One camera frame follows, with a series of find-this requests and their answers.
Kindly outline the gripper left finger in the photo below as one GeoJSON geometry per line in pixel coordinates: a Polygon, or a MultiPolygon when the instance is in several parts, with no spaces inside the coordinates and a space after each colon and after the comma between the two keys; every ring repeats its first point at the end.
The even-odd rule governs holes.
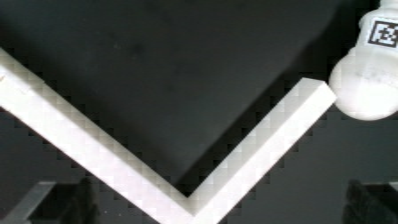
{"type": "Polygon", "coordinates": [[[96,194],[89,179],[66,184],[41,181],[0,224],[98,224],[96,194]]]}

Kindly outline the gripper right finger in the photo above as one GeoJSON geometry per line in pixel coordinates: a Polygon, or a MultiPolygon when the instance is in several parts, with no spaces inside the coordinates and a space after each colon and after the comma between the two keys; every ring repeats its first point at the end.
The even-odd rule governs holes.
{"type": "Polygon", "coordinates": [[[349,182],[345,224],[398,224],[398,190],[389,184],[349,182]]]}

